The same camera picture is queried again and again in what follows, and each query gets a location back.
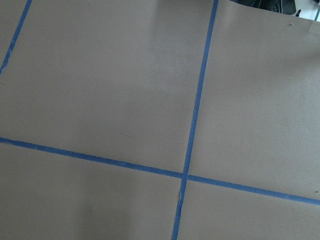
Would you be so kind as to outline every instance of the blue grid line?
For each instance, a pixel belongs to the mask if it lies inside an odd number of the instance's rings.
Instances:
[[[279,198],[279,199],[286,199],[290,201],[301,202],[305,204],[320,205],[320,200],[314,199],[314,198],[291,195],[283,192],[271,191],[271,190],[266,190],[262,188],[231,183],[227,181],[220,181],[220,180],[215,180],[215,179],[206,178],[202,176],[188,175],[188,180],[198,182],[198,183],[204,183],[204,184],[210,184],[210,185],[215,185],[219,187],[229,188],[229,189],[240,190],[240,191],[254,193],[254,194],[265,195],[265,196]]]
[[[208,55],[209,55],[212,32],[214,29],[217,7],[218,7],[218,0],[214,0],[212,10],[211,10],[208,31],[207,31],[207,35],[206,35],[206,39],[205,39],[205,45],[204,45],[204,51],[203,51],[203,57],[202,57],[198,85],[197,85],[197,89],[196,89],[194,108],[193,108],[193,114],[192,114],[192,120],[191,120],[190,132],[189,132],[189,139],[188,139],[188,143],[187,143],[187,147],[186,147],[185,160],[184,160],[183,172],[182,172],[182,178],[181,178],[181,184],[180,184],[180,190],[179,190],[179,201],[177,202],[177,205],[176,205],[176,211],[175,211],[175,217],[174,217],[174,224],[173,224],[173,230],[172,230],[172,236],[171,236],[172,240],[177,240],[178,233],[179,233],[181,212],[182,212],[182,207],[183,207],[184,199],[185,199],[192,149],[193,149],[194,139],[195,139],[195,134],[196,134],[196,127],[197,127],[198,113],[199,113],[199,107],[200,107],[200,101],[201,101],[201,94],[202,94],[202,89],[203,89],[203,85],[204,85],[207,60],[208,60]]]
[[[98,162],[98,163],[103,163],[103,164],[108,164],[108,165],[113,165],[113,166],[118,166],[118,167],[123,167],[128,169],[144,171],[148,173],[165,175],[168,177],[173,177],[178,179],[182,178],[182,173],[180,172],[169,171],[165,169],[160,169],[160,168],[150,167],[150,166],[145,166],[140,164],[134,164],[134,163],[125,162],[125,161],[118,161],[118,160],[113,160],[105,157],[93,156],[93,155],[83,154],[79,152],[63,150],[55,147],[33,144],[25,141],[11,140],[8,138],[0,137],[0,143],[9,144],[9,145],[26,148],[26,149],[38,150],[38,151],[52,153],[52,154],[63,155],[71,158],[83,159],[83,160],[88,160],[92,162]],[[220,181],[220,180],[215,180],[215,179],[206,178],[202,176],[188,175],[187,179],[193,182],[204,183],[204,184],[209,184],[209,185],[214,185],[214,186],[219,186],[224,188],[230,188],[230,189],[235,189],[239,191],[290,200],[294,202],[301,202],[301,203],[311,204],[311,205],[320,205],[320,200],[314,199],[314,198],[291,195],[283,192],[271,191],[271,190],[266,190],[262,188],[231,183],[227,181]]]
[[[103,163],[103,164],[109,164],[109,165],[114,165],[114,166],[119,166],[127,169],[135,169],[135,170],[140,170],[148,173],[153,173],[153,174],[160,174],[160,175],[166,175],[169,177],[173,178],[181,178],[182,174],[180,172],[175,172],[175,171],[169,171],[165,169],[160,169],[156,167],[151,167],[151,166],[145,166],[145,165],[140,165],[140,164],[134,164],[126,161],[118,161],[110,158],[105,158],[105,157],[100,157],[100,156],[93,156],[93,155],[88,155],[84,153],[79,153],[75,151],[68,151],[68,150],[63,150],[55,147],[50,147],[50,146],[43,146],[43,145],[38,145],[38,144],[33,144],[29,142],[24,142],[24,141],[17,141],[17,140],[10,140],[7,138],[0,137],[0,143],[4,144],[10,144],[18,147],[23,147],[27,149],[34,149],[34,150],[39,150],[43,152],[48,152],[52,154],[59,154],[59,155],[64,155],[72,158],[77,158],[77,159],[84,159],[92,162],[98,162],[98,163]]]
[[[0,67],[0,75],[2,74],[2,72],[5,70],[5,68],[7,67],[8,65],[8,62],[9,62],[9,58],[11,56],[11,53],[12,51],[14,50],[14,47],[16,45],[16,42],[17,42],[17,39],[19,37],[19,34],[20,34],[20,31],[21,31],[21,28],[25,22],[25,19],[26,19],[26,16],[27,16],[27,13],[28,13],[28,10],[30,8],[30,5],[31,5],[31,2],[32,0],[27,0],[26,1],[26,4],[24,6],[24,9],[23,9],[23,12],[22,12],[22,15],[21,15],[21,18],[19,20],[19,23],[18,25],[16,26],[16,29],[15,29],[15,32],[14,32],[14,35],[12,37],[12,40],[10,42],[10,45],[9,45],[9,48],[8,48],[8,51],[6,52],[6,55],[4,57],[4,60],[3,60],[3,63]]]

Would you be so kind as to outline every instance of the diagonal blue line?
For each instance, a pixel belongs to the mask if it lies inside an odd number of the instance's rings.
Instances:
[[[16,42],[17,42],[17,39],[18,39],[18,37],[19,37],[21,28],[22,28],[22,26],[23,26],[23,24],[24,24],[24,22],[25,22],[25,19],[26,19],[28,10],[29,10],[29,8],[30,8],[31,2],[32,2],[32,0],[27,0],[27,1],[26,1],[26,4],[25,4],[25,6],[24,6],[24,9],[23,9],[23,12],[22,12],[22,15],[21,15],[21,18],[20,18],[20,20],[19,20],[18,25],[16,26],[14,35],[13,35],[13,37],[12,37],[10,46],[9,46],[9,48],[8,48],[8,51],[6,52],[6,55],[5,55],[4,60],[3,60],[3,63],[2,63],[2,65],[1,65],[1,67],[0,67],[0,75],[1,75],[2,72],[5,70],[6,66],[8,65],[9,58],[10,58],[11,53],[12,53],[12,51],[14,50],[14,47],[15,47],[15,45],[16,45]]]
[[[182,174],[180,172],[169,171],[169,170],[165,170],[165,169],[160,169],[160,168],[145,166],[145,165],[140,165],[140,164],[134,164],[134,163],[126,162],[126,161],[118,161],[118,160],[114,160],[114,159],[110,159],[110,158],[93,156],[93,155],[83,154],[83,153],[79,153],[79,152],[75,152],[75,151],[68,151],[68,150],[63,150],[63,149],[50,147],[50,146],[33,144],[33,143],[25,142],[25,141],[16,141],[16,140],[10,140],[7,138],[0,137],[0,143],[10,144],[10,145],[14,145],[17,147],[23,147],[23,148],[27,148],[27,149],[39,150],[39,151],[48,152],[48,153],[52,153],[52,154],[64,155],[64,156],[77,158],[77,159],[84,159],[84,160],[97,162],[97,163],[119,166],[119,167],[123,167],[123,168],[127,168],[127,169],[135,169],[135,170],[140,170],[140,171],[153,173],[153,174],[166,175],[166,176],[173,177],[173,178],[180,179],[182,177]]]
[[[262,189],[262,188],[231,183],[231,182],[227,182],[227,181],[219,181],[219,180],[206,178],[206,177],[202,177],[202,176],[188,175],[188,180],[194,181],[194,182],[199,182],[199,183],[204,183],[204,184],[215,185],[215,186],[224,187],[224,188],[229,188],[229,189],[245,191],[245,192],[254,193],[254,194],[266,195],[269,197],[274,197],[274,198],[279,198],[279,199],[286,199],[286,200],[290,200],[290,201],[301,202],[301,203],[305,203],[305,204],[320,205],[320,200],[314,199],[314,198],[291,195],[291,194],[286,194],[283,192],[271,191],[271,190],[266,190],[266,189]]]
[[[199,75],[199,80],[198,80],[198,86],[196,89],[194,108],[193,108],[193,114],[192,114],[192,120],[191,120],[190,132],[189,132],[189,139],[188,139],[188,144],[186,147],[184,166],[183,166],[183,172],[182,172],[182,178],[181,178],[181,184],[180,184],[179,201],[176,205],[175,218],[174,218],[174,224],[173,224],[173,230],[172,230],[172,236],[171,236],[172,240],[177,240],[178,233],[179,233],[181,212],[182,212],[182,207],[183,207],[184,199],[185,199],[185,192],[186,192],[188,173],[189,173],[189,167],[190,167],[190,161],[191,161],[191,155],[192,155],[192,148],[194,145],[196,126],[197,126],[197,120],[198,120],[198,113],[199,113],[199,107],[200,107],[200,100],[201,100],[204,79],[205,79],[207,60],[208,60],[208,55],[209,55],[212,32],[214,29],[217,7],[218,7],[218,0],[214,0],[212,10],[211,10],[208,31],[207,31],[207,35],[206,35],[206,39],[205,39],[200,75]]]

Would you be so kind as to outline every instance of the blue tape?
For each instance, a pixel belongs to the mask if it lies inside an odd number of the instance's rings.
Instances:
[[[17,26],[16,29],[15,29],[14,35],[13,35],[12,40],[11,40],[11,43],[10,43],[10,46],[9,46],[9,48],[8,48],[8,51],[6,52],[6,55],[5,55],[4,60],[3,60],[3,63],[2,63],[2,65],[1,65],[0,75],[2,74],[2,72],[4,71],[4,69],[6,68],[6,66],[8,65],[9,58],[10,58],[11,53],[12,53],[12,51],[14,50],[14,47],[15,47],[15,45],[16,45],[16,42],[17,42],[17,39],[18,39],[18,37],[19,37],[21,28],[22,28],[22,26],[23,26],[23,24],[24,24],[24,22],[25,22],[25,19],[26,19],[28,10],[29,10],[29,8],[30,8],[31,2],[32,2],[32,0],[27,0],[27,1],[26,1],[26,4],[25,4],[25,6],[24,6],[24,9],[23,9],[23,12],[22,12],[22,15],[21,15],[21,18],[20,18],[19,23],[18,23],[18,26]]]
[[[279,199],[286,199],[290,201],[301,202],[305,204],[320,205],[320,200],[318,199],[291,195],[291,194],[286,194],[278,191],[270,191],[262,188],[235,184],[227,181],[219,181],[219,180],[210,179],[210,178],[201,177],[201,176],[188,175],[188,180],[204,183],[204,184],[215,185],[215,186],[224,187],[224,188],[229,188],[229,189],[245,191],[245,192],[254,193],[254,194],[266,195],[269,197],[274,197]]]
[[[183,173],[182,173],[181,184],[180,184],[179,201],[176,205],[175,218],[174,218],[174,224],[173,224],[173,230],[172,230],[172,236],[171,236],[172,240],[177,240],[178,233],[179,233],[181,212],[182,212],[182,207],[183,207],[184,199],[185,199],[188,173],[189,173],[192,149],[193,149],[193,145],[194,145],[199,107],[200,107],[200,100],[201,100],[204,79],[205,79],[207,60],[208,60],[208,55],[209,55],[212,32],[214,29],[217,7],[218,7],[218,0],[214,0],[212,10],[211,10],[208,31],[207,31],[207,35],[206,35],[206,39],[205,39],[201,69],[200,69],[199,80],[198,80],[198,86],[196,89],[194,108],[193,108],[193,114],[192,114],[192,120],[191,120],[190,132],[189,132],[189,139],[188,139],[188,144],[186,147]]]
[[[54,148],[54,147],[50,147],[50,146],[43,146],[43,145],[33,144],[33,143],[29,143],[29,142],[24,142],[24,141],[10,140],[10,139],[3,138],[3,137],[0,137],[0,143],[10,144],[10,145],[14,145],[17,147],[23,147],[23,148],[27,148],[27,149],[39,150],[39,151],[52,153],[52,154],[64,155],[64,156],[77,158],[77,159],[84,159],[84,160],[97,162],[97,163],[119,166],[119,167],[123,167],[123,168],[127,168],[127,169],[134,169],[134,170],[140,170],[140,171],[153,173],[153,174],[165,175],[165,176],[169,176],[169,177],[173,177],[173,178],[180,179],[182,177],[182,174],[180,172],[169,171],[169,170],[164,170],[164,169],[160,169],[160,168],[156,168],[156,167],[134,164],[134,163],[125,162],[125,161],[118,161],[118,160],[113,160],[110,158],[105,158],[105,157],[100,157],[100,156],[87,155],[87,154],[83,154],[83,153],[79,153],[79,152],[63,150],[63,149]]]

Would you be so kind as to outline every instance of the gray floor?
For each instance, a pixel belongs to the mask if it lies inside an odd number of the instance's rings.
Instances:
[[[1,59],[26,4],[3,2]],[[0,76],[1,239],[171,239],[212,6],[32,1]],[[211,184],[187,181],[178,239],[319,238],[319,41],[219,1],[189,169]]]

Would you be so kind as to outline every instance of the floor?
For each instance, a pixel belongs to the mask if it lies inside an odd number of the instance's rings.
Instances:
[[[319,239],[318,22],[228,0],[0,20],[1,239]]]

